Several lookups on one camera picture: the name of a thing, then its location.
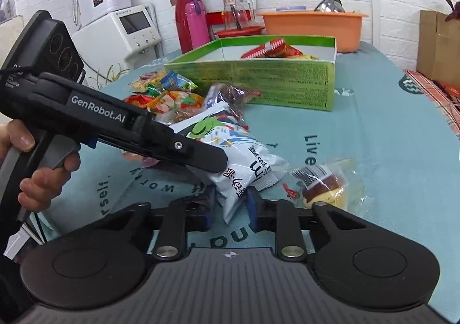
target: green cartoon character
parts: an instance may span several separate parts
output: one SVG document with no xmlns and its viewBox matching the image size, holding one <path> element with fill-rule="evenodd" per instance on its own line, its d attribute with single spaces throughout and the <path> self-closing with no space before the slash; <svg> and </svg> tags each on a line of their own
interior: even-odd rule
<svg viewBox="0 0 460 324">
<path fill-rule="evenodd" d="M 207 134 L 211 133 L 212 130 L 217 126 L 225 126 L 225 124 L 218 120 L 215 116 L 206 118 L 195 124 L 192 132 L 190 132 L 187 137 L 194 140 L 202 139 Z"/>
</svg>

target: white snack bag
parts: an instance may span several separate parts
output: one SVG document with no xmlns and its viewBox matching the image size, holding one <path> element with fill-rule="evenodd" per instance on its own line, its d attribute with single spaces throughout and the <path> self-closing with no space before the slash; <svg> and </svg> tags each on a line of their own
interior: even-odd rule
<svg viewBox="0 0 460 324">
<path fill-rule="evenodd" d="M 225 150 L 228 164 L 221 173 L 209 173 L 191 168 L 198 176 L 212 180 L 223 198 L 224 220 L 229 223 L 240 205 L 241 196 L 250 185 L 258 191 L 276 184 L 287 172 L 288 164 L 270 154 L 267 147 L 238 125 L 226 102 L 183 122 L 173 124 L 174 132 Z"/>
</svg>

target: brown cardboard box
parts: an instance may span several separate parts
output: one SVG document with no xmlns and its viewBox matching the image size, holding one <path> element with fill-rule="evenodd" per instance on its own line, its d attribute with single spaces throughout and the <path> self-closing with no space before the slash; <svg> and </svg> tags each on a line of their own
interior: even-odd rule
<svg viewBox="0 0 460 324">
<path fill-rule="evenodd" d="M 460 87 L 460 21 L 437 11 L 420 12 L 417 71 Z"/>
</svg>

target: human hand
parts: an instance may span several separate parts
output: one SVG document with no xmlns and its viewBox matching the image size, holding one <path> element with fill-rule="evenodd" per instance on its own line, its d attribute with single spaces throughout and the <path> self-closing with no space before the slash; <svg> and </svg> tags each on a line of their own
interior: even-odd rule
<svg viewBox="0 0 460 324">
<path fill-rule="evenodd" d="M 4 159 L 10 146 L 22 152 L 29 152 L 35 145 L 32 134 L 20 120 L 13 120 L 0 126 L 0 159 Z M 72 154 L 64 161 L 63 168 L 40 168 L 31 179 L 24 179 L 19 185 L 18 201 L 28 211 L 38 213 L 50 207 L 51 200 L 61 194 L 62 187 L 71 177 L 71 172 L 80 167 L 80 156 Z"/>
</svg>

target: table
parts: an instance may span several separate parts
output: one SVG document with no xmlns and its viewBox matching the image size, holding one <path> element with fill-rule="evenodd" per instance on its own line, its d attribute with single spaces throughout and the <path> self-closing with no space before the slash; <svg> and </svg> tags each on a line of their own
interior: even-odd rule
<svg viewBox="0 0 460 324">
<path fill-rule="evenodd" d="M 141 68 L 106 87 L 120 99 Z M 371 45 L 337 57 L 332 112 L 248 105 L 251 133 L 294 168 L 352 157 L 366 188 L 355 212 L 367 220 L 427 246 L 438 258 L 441 277 L 431 305 L 451 321 L 460 318 L 459 141 L 435 105 L 404 87 L 403 73 Z M 164 207 L 172 199 L 199 193 L 199 180 L 183 169 L 172 175 L 140 168 L 120 151 L 98 144 L 83 147 L 81 169 L 43 215 L 58 233 L 69 232 L 134 202 Z M 264 198 L 285 198 L 280 185 Z M 206 234 L 191 234 L 196 246 L 274 246 L 268 232 L 254 234 L 244 208 L 226 225 L 216 218 Z"/>
</svg>

